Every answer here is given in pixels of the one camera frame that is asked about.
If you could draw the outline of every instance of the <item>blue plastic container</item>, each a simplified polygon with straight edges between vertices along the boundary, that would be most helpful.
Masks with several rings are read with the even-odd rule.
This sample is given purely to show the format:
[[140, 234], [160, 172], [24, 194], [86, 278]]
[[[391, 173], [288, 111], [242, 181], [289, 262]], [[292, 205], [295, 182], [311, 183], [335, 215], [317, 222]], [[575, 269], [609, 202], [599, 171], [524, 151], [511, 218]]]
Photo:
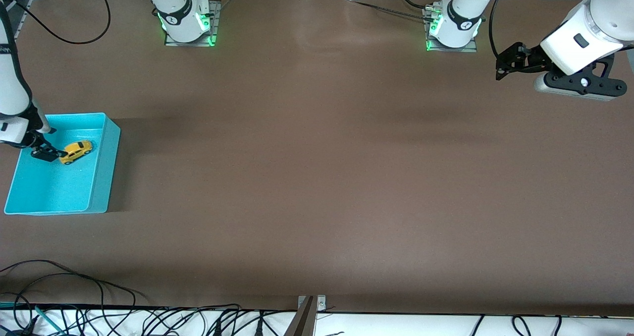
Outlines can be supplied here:
[[38, 160], [22, 149], [4, 206], [8, 215], [102, 214], [108, 210], [121, 133], [104, 113], [46, 116], [57, 131], [46, 138], [58, 149], [90, 140], [93, 151], [73, 164]]

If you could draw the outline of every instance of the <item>yellow toy car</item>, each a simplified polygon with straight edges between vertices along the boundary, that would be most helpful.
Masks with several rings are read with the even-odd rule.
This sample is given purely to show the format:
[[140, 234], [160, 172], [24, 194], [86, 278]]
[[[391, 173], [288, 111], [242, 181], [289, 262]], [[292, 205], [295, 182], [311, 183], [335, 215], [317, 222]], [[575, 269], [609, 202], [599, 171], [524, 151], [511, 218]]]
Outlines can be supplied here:
[[68, 154], [59, 157], [59, 161], [64, 165], [70, 165], [82, 156], [90, 154], [90, 152], [93, 151], [93, 144], [88, 140], [80, 140], [79, 142], [68, 144], [68, 146], [64, 148], [64, 151]]

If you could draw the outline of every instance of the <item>white floor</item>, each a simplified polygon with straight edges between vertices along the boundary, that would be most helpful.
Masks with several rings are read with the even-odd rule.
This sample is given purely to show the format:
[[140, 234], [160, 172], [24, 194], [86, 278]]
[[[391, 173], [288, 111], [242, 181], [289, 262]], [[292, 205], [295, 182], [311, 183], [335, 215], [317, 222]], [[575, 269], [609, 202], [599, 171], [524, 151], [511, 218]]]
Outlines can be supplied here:
[[[109, 310], [106, 313], [122, 314], [125, 311]], [[174, 314], [174, 316], [165, 320], [165, 324], [174, 325], [174, 323], [179, 322], [183, 316], [189, 313]], [[93, 310], [89, 315], [96, 317], [101, 314], [100, 310]], [[203, 335], [204, 330], [208, 329], [220, 314], [221, 311], [204, 311], [193, 316], [176, 331], [179, 336]], [[65, 315], [66, 322], [69, 325], [75, 322], [75, 311], [67, 310]], [[260, 315], [258, 312], [251, 312], [240, 317], [236, 322], [236, 329], [257, 318], [258, 315]], [[267, 316], [265, 319], [277, 334], [283, 335], [293, 315], [294, 313], [279, 313]], [[65, 329], [60, 311], [48, 311], [46, 316], [59, 327]], [[142, 325], [148, 316], [150, 316], [149, 311], [135, 311], [116, 330], [121, 336], [142, 336]], [[113, 316], [109, 317], [108, 321], [114, 326], [122, 318], [123, 316]], [[470, 336], [478, 318], [479, 316], [458, 315], [320, 313], [317, 315], [315, 336], [331, 336], [339, 332], [343, 332], [344, 336]], [[553, 336], [557, 325], [556, 317], [531, 316], [524, 317], [524, 319], [532, 336]], [[18, 311], [18, 320], [22, 325], [26, 325], [29, 320], [29, 312]], [[19, 330], [14, 322], [13, 312], [10, 310], [0, 311], [0, 325], [10, 330]], [[110, 328], [106, 325], [104, 318], [94, 320], [93, 325], [99, 331], [100, 336], [108, 335]], [[152, 326], [154, 325], [159, 325], [159, 323], [155, 321], [152, 323]], [[257, 322], [252, 322], [240, 330], [237, 335], [253, 336], [256, 331], [256, 325]], [[518, 321], [517, 325], [519, 330], [527, 335], [521, 322]], [[232, 328], [233, 325], [230, 325], [223, 335], [230, 336]], [[263, 330], [264, 336], [273, 336], [273, 333], [266, 326], [263, 327]], [[166, 331], [167, 328], [160, 325], [151, 332], [146, 332], [146, 336], [150, 334], [160, 336]], [[52, 336], [56, 333], [56, 330], [42, 317], [39, 317], [34, 333], [40, 336]], [[86, 327], [84, 333], [86, 336], [97, 336], [97, 333], [91, 327]], [[634, 320], [632, 319], [564, 317], [559, 336], [627, 336], [628, 333], [634, 334]], [[79, 335], [79, 331], [72, 329], [68, 334]], [[511, 316], [486, 316], [478, 329], [477, 336], [518, 336], [518, 334], [516, 334], [511, 325]]]

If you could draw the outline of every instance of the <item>brown table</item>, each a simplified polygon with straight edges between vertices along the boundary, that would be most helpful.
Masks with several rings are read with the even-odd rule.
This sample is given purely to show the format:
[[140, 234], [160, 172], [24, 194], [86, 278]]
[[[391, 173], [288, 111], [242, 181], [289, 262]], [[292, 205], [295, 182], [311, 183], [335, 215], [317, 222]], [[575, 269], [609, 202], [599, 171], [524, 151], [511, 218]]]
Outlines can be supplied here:
[[[2, 265], [53, 259], [152, 305], [322, 293], [350, 311], [634, 313], [631, 93], [496, 82], [486, 30], [477, 54], [426, 52], [420, 22], [347, 0], [233, 0], [206, 49], [164, 47], [149, 0], [109, 1], [95, 44], [30, 19], [18, 40], [47, 112], [121, 127], [109, 212], [2, 216]], [[535, 45], [573, 4], [501, 1], [499, 50]], [[33, 11], [74, 40], [105, 21], [100, 0]], [[634, 85], [624, 54], [612, 75]], [[0, 147], [3, 199], [17, 155]], [[64, 281], [31, 300], [98, 302]]]

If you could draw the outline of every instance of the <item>blue bin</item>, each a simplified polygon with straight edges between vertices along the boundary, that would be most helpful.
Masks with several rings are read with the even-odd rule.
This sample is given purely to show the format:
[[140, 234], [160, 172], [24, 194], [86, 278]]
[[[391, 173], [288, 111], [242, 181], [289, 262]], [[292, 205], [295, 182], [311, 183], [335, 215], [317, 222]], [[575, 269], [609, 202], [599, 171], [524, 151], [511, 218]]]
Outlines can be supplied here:
[[104, 113], [51, 114], [57, 131], [46, 138], [58, 149], [90, 140], [93, 151], [73, 164], [45, 162], [22, 149], [4, 206], [8, 215], [102, 214], [108, 210], [121, 133]]

